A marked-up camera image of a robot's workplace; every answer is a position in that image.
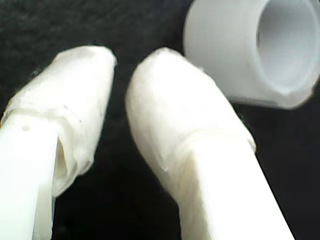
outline pvc pipe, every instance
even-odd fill
[[[51,238],[52,200],[94,161],[115,64],[105,47],[66,50],[10,100],[0,128],[0,239]]]
[[[291,109],[320,75],[319,0],[195,0],[188,59],[234,102]]]
[[[47,216],[42,224],[51,229],[57,143],[57,132],[45,118],[12,114],[1,127],[0,239],[33,239],[37,203],[48,205],[42,207],[48,212],[39,214]]]
[[[183,240],[293,240],[254,140],[214,81],[163,48],[126,95],[133,139],[179,206]]]

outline black fabric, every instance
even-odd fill
[[[136,149],[124,96],[149,53],[162,46],[183,51],[191,1],[0,0],[1,110],[60,51],[104,45],[118,58],[95,164],[57,199],[54,240],[181,239],[178,207]],[[260,165],[296,239],[319,239],[319,91],[293,111],[235,108],[256,139]]]

